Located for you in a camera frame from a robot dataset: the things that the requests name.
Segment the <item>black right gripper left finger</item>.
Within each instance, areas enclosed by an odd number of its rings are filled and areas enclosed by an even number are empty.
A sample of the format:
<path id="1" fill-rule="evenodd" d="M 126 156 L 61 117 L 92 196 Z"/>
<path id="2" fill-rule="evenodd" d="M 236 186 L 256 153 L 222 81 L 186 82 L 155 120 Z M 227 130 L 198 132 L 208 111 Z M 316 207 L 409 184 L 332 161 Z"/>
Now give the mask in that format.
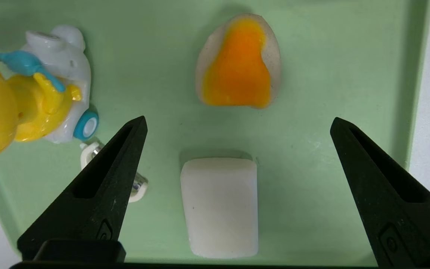
<path id="1" fill-rule="evenodd" d="M 148 127 L 128 121 L 19 237 L 23 260 L 51 239 L 118 240 Z"/>

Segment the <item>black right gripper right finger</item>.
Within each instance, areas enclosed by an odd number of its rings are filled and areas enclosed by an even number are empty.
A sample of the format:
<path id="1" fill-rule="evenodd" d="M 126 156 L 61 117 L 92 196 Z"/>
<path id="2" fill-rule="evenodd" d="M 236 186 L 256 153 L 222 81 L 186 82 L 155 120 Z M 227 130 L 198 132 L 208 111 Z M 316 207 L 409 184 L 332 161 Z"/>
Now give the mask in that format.
<path id="1" fill-rule="evenodd" d="M 330 135 L 378 266 L 430 267 L 430 191 L 349 121 Z"/>

